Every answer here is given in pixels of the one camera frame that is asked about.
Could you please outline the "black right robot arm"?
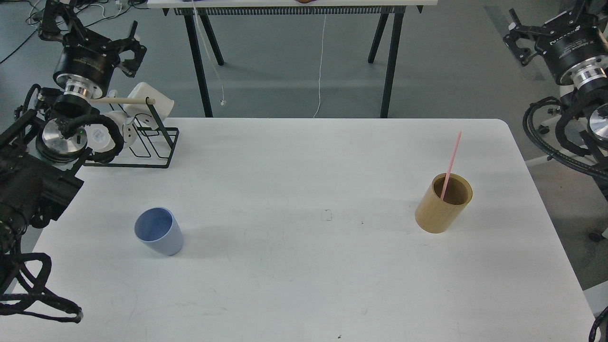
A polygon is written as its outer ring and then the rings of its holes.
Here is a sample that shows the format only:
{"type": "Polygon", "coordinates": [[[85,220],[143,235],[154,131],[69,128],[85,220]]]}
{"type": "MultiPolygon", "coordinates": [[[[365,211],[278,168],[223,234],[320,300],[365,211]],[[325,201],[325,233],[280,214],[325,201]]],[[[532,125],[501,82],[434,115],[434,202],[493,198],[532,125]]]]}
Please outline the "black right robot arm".
{"type": "Polygon", "coordinates": [[[574,171],[592,177],[607,195],[607,2],[594,7],[578,0],[540,26],[522,24],[515,9],[503,42],[521,66],[540,56],[560,96],[530,104],[523,130],[536,147],[574,171]],[[547,128],[534,125],[535,112],[551,106],[558,115],[556,149],[543,139],[547,128]]]}

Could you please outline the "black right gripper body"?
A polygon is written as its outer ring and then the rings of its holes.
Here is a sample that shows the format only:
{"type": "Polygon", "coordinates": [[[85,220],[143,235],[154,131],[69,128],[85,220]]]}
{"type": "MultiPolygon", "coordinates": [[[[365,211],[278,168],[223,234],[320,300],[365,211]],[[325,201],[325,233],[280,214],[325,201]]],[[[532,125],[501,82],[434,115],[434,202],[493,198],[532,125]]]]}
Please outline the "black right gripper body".
{"type": "Polygon", "coordinates": [[[523,25],[515,9],[503,42],[522,66],[541,56],[558,86],[607,84],[607,41],[597,16],[569,9],[542,26],[523,25]]]}

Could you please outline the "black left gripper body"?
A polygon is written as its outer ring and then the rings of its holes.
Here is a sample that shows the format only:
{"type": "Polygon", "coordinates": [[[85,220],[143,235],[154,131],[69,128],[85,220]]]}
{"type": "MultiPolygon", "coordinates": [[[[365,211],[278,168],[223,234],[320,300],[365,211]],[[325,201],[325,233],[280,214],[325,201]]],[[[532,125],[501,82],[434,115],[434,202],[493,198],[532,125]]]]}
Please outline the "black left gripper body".
{"type": "Polygon", "coordinates": [[[114,71],[119,69],[129,78],[135,77],[147,48],[133,36],[111,41],[105,36],[91,34],[80,39],[67,33],[62,39],[63,50],[53,73],[59,86],[66,86],[70,76],[85,79],[98,89],[108,89],[114,71]]]}

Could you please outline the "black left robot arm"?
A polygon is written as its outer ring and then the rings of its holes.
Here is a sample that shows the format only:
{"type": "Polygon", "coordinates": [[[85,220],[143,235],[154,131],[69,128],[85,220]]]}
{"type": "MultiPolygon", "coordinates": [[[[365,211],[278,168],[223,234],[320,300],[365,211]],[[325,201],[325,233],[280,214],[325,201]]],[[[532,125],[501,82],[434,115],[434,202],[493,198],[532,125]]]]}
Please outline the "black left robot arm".
{"type": "Polygon", "coordinates": [[[146,54],[135,37],[111,40],[83,25],[77,2],[48,0],[36,33],[63,46],[56,88],[30,87],[15,121],[1,134],[1,314],[79,323],[76,303],[47,288],[52,260],[23,253],[28,228],[59,219],[83,186],[76,173],[85,162],[108,164],[124,149],[113,119],[91,106],[108,93],[115,69],[133,77],[146,54]]]}

